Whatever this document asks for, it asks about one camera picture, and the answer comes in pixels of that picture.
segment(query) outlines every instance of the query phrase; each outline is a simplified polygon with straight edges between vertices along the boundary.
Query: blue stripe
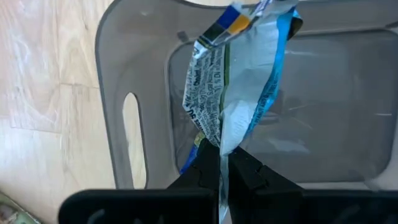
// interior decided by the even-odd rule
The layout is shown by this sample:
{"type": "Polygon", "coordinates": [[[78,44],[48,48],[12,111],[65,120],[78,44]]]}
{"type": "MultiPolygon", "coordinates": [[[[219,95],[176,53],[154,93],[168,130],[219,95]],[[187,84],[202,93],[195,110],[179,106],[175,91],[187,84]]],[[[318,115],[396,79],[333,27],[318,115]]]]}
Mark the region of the blue stripe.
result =
{"type": "Polygon", "coordinates": [[[193,144],[191,151],[189,152],[189,156],[187,161],[184,163],[184,166],[182,166],[181,170],[180,170],[180,174],[185,173],[185,171],[187,171],[187,169],[190,167],[191,163],[195,160],[195,158],[197,157],[198,154],[198,146],[196,146],[195,144],[193,144]]]}
{"type": "Polygon", "coordinates": [[[218,23],[222,28],[228,29],[228,27],[234,23],[240,14],[241,13],[238,12],[234,6],[229,5],[220,18],[218,18],[216,23],[218,23]]]}
{"type": "Polygon", "coordinates": [[[293,7],[289,12],[278,17],[276,21],[276,26],[279,31],[278,36],[278,46],[275,55],[274,66],[272,68],[271,75],[262,90],[261,96],[257,103],[256,110],[253,114],[252,120],[246,131],[246,134],[249,134],[256,124],[260,122],[261,117],[266,113],[266,111],[271,107],[274,103],[277,93],[280,76],[282,75],[282,68],[284,66],[284,57],[285,57],[285,45],[287,42],[287,36],[289,34],[290,22],[292,21],[293,13],[295,8],[293,7]]]}
{"type": "Polygon", "coordinates": [[[297,18],[297,19],[301,19],[299,12],[297,12],[296,10],[293,12],[293,17],[297,18]]]}

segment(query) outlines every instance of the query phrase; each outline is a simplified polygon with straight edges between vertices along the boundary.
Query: bin handle hole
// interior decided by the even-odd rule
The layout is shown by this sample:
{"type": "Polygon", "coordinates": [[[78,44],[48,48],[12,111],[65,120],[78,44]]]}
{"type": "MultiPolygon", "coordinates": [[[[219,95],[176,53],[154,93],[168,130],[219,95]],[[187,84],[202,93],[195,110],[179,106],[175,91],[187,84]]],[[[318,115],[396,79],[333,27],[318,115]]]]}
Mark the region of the bin handle hole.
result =
{"type": "Polygon", "coordinates": [[[132,183],[135,189],[144,189],[147,173],[139,119],[137,98],[134,94],[129,93],[123,103],[123,123],[124,130],[126,130],[132,183]]]}

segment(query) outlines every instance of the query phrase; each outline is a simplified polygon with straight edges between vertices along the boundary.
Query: clear plastic container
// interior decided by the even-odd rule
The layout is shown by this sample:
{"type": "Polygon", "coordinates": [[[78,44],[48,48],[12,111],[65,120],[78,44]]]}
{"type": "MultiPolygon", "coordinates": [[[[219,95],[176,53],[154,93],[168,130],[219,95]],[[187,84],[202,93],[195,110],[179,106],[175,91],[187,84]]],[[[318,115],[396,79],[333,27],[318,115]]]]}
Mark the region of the clear plastic container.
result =
{"type": "MultiPolygon", "coordinates": [[[[398,1],[302,1],[278,99],[242,147],[311,189],[398,189],[398,1]]],[[[182,108],[192,42],[222,7],[116,0],[96,60],[116,185],[133,188],[123,102],[139,104],[146,188],[178,177],[197,134],[182,108]]]]}

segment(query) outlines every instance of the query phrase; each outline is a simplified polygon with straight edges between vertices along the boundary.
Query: light wood surface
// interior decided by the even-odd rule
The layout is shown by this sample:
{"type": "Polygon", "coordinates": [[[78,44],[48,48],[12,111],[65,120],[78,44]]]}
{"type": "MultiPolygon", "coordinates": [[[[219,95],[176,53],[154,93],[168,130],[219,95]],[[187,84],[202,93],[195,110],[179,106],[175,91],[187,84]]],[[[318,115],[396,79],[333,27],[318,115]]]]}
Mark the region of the light wood surface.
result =
{"type": "MultiPolygon", "coordinates": [[[[111,1],[0,0],[0,192],[45,223],[57,222],[72,193],[114,188],[94,55],[111,1]]],[[[134,186],[142,188],[134,96],[124,105],[134,186]]]]}

